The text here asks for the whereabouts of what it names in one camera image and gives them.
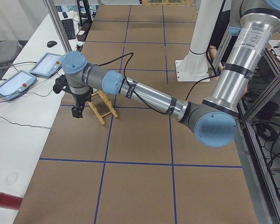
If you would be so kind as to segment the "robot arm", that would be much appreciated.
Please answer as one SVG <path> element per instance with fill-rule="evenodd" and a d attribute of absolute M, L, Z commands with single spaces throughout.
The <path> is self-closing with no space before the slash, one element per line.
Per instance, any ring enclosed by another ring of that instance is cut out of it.
<path fill-rule="evenodd" d="M 181 101 L 118 72 L 88 63 L 81 52 L 70 51 L 61 62 L 65 73 L 63 90 L 76 101 L 72 115 L 82 117 L 92 89 L 98 89 L 122 94 L 175 117 L 207 146 L 229 144 L 237 133 L 237 104 L 271 35 L 280 30 L 280 0 L 235 1 L 230 20 L 239 22 L 242 28 L 212 94 L 200 105 Z"/>

